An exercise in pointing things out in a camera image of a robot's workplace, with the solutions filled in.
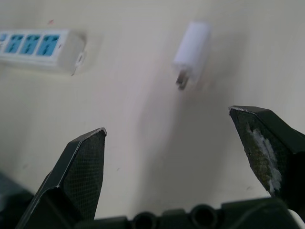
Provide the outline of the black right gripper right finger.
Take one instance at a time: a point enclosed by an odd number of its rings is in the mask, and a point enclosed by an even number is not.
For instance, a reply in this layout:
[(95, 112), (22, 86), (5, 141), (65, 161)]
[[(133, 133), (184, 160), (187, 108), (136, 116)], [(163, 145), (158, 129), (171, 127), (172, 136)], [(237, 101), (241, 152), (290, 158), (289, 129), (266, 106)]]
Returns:
[(298, 215), (305, 215), (305, 134), (273, 111), (230, 106), (250, 168), (272, 197)]

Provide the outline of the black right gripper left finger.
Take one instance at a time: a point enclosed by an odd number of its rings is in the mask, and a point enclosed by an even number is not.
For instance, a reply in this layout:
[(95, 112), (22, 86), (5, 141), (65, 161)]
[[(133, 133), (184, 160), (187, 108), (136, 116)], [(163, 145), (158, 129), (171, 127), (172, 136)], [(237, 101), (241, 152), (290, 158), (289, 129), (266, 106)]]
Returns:
[(106, 136), (102, 127), (66, 145), (16, 229), (73, 229), (80, 221), (94, 219), (103, 182)]

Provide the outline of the white plug adapter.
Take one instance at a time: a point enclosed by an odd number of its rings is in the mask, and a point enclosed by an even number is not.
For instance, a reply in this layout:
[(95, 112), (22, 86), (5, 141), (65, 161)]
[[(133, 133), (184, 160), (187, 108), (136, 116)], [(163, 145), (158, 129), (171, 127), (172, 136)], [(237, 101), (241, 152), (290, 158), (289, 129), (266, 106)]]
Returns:
[(179, 90), (184, 90), (188, 83), (199, 82), (208, 62), (210, 40), (211, 26), (208, 23), (195, 21), (188, 25), (172, 62)]

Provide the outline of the white power strip blue sockets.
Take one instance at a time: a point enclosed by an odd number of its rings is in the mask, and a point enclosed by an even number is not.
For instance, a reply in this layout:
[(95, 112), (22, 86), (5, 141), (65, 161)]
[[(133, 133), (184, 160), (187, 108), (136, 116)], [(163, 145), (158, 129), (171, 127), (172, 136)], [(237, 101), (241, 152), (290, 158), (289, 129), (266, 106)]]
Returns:
[(0, 30), (0, 63), (73, 75), (85, 40), (71, 30)]

